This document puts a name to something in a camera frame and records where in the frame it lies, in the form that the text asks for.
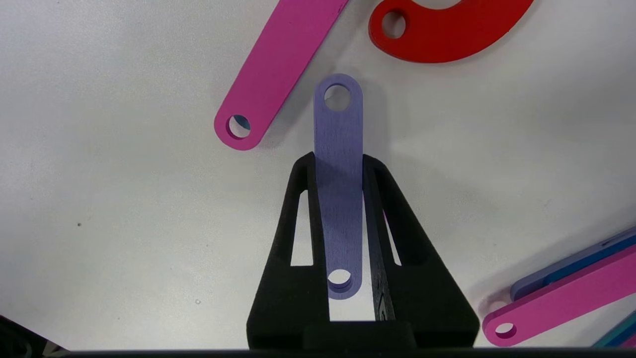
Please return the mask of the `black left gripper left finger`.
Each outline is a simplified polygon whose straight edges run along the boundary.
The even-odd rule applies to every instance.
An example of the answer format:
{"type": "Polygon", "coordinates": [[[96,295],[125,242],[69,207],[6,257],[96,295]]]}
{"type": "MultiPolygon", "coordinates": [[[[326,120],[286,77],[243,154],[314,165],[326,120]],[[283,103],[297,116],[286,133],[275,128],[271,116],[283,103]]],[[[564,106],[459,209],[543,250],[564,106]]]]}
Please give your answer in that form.
{"type": "Polygon", "coordinates": [[[329,321],[324,233],[316,181],[316,159],[295,161],[277,229],[247,319],[251,349],[301,349],[309,326],[329,321]],[[300,195],[308,195],[312,265],[291,265],[300,195]]]}

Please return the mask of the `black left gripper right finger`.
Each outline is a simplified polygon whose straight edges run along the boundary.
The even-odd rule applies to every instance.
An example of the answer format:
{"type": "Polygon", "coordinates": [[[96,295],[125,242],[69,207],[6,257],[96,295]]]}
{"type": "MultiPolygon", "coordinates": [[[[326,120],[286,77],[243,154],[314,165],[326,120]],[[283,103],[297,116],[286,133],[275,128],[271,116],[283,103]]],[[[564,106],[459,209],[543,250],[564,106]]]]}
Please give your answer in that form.
{"type": "Polygon", "coordinates": [[[479,319],[386,165],[363,157],[375,318],[418,347],[472,347],[479,319]]]}

